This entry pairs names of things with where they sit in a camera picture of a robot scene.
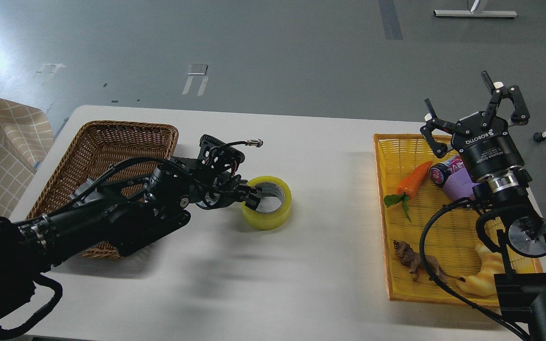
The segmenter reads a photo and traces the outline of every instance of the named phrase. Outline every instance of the toy carrot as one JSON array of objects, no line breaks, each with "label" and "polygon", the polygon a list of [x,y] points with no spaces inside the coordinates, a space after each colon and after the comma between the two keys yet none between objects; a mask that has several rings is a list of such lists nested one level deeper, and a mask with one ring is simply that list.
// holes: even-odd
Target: toy carrot
[{"label": "toy carrot", "polygon": [[412,222],[412,219],[410,219],[410,216],[408,215],[408,200],[416,196],[416,192],[419,191],[420,183],[422,183],[425,177],[427,177],[427,173],[429,173],[429,168],[431,168],[432,164],[433,161],[427,161],[416,167],[416,169],[414,169],[410,175],[405,177],[397,185],[397,189],[395,191],[396,194],[385,196],[383,199],[386,207],[390,207],[401,201],[406,218]]}]

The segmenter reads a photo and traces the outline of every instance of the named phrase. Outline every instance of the white table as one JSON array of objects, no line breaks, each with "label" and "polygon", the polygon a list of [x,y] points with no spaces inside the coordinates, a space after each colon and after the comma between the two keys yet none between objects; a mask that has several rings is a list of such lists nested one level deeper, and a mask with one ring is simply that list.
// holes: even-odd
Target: white table
[{"label": "white table", "polygon": [[[239,173],[286,181],[292,214],[263,232],[243,221],[239,204],[215,211],[191,205],[191,222],[152,248],[146,272],[48,273],[64,296],[30,334],[99,341],[516,339],[471,308],[387,298],[372,135],[418,133],[421,123],[82,106],[13,221],[28,213],[78,129],[97,119],[174,125],[175,155],[183,157],[197,156],[202,134],[225,142],[262,138],[260,149],[241,148]],[[39,289],[4,326],[21,323],[50,294]]]}]

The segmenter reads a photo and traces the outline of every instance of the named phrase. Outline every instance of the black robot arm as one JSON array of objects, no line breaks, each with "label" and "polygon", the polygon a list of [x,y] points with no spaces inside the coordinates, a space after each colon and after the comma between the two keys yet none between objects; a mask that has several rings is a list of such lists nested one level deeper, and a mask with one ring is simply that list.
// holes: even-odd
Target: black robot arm
[{"label": "black robot arm", "polygon": [[[448,152],[446,144],[434,140],[433,131],[439,129],[451,134],[451,147],[458,151],[472,181],[479,184],[473,187],[476,201],[460,199],[443,207],[431,218],[420,239],[421,260],[429,275],[448,293],[524,340],[546,341],[546,273],[516,273],[507,251],[509,246],[525,257],[546,255],[546,220],[538,215],[528,198],[527,188],[532,178],[522,168],[524,160],[509,136],[509,125],[496,116],[496,109],[503,99],[510,99],[513,103],[514,112],[510,118],[514,125],[526,125],[529,112],[518,86],[505,87],[500,82],[492,83],[486,71],[482,72],[482,78],[491,93],[486,110],[462,118],[457,123],[438,118],[431,102],[425,100],[429,115],[420,131],[433,154],[441,158]],[[502,316],[473,304],[438,280],[425,258],[425,238],[431,225],[444,213],[466,205],[481,213],[476,222],[477,236],[492,252],[500,252],[503,257],[505,274],[494,276]],[[484,229],[484,224],[494,218],[500,218],[505,227],[496,231],[499,244],[495,244]],[[515,322],[528,323],[530,335]]]},{"label": "black robot arm", "polygon": [[[262,141],[223,143],[204,135],[197,158],[124,160],[98,179],[88,179],[68,204],[54,212],[17,223],[0,217],[0,319],[29,302],[36,284],[54,290],[52,300],[22,326],[12,330],[0,326],[0,339],[28,332],[52,311],[62,287],[42,273],[72,255],[103,241],[115,246],[120,255],[130,255],[185,226],[191,218],[185,209],[190,203],[216,209],[245,202],[256,210],[262,190],[236,174],[245,159],[232,147],[237,144],[260,147]],[[108,181],[139,162],[158,165],[149,174]],[[137,184],[141,184],[137,192],[128,197],[121,194]]]}]

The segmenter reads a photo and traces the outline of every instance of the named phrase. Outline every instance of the beige cloth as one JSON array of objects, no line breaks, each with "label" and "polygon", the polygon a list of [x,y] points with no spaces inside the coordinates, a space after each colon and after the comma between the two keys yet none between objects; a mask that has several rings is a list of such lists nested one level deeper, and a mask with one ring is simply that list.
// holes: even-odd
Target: beige cloth
[{"label": "beige cloth", "polygon": [[9,216],[54,143],[46,115],[0,99],[0,215]]}]

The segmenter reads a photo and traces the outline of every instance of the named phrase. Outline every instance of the tape roll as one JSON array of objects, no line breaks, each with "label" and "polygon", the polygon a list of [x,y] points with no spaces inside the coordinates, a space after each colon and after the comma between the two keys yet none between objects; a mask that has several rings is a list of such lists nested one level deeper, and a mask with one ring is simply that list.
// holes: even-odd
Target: tape roll
[{"label": "tape roll", "polygon": [[241,204],[241,211],[247,223],[255,229],[272,230],[280,227],[288,220],[290,216],[290,203],[292,203],[292,194],[290,188],[282,179],[265,175],[257,177],[247,182],[249,186],[262,188],[264,197],[277,197],[282,205],[272,212],[258,212]]}]

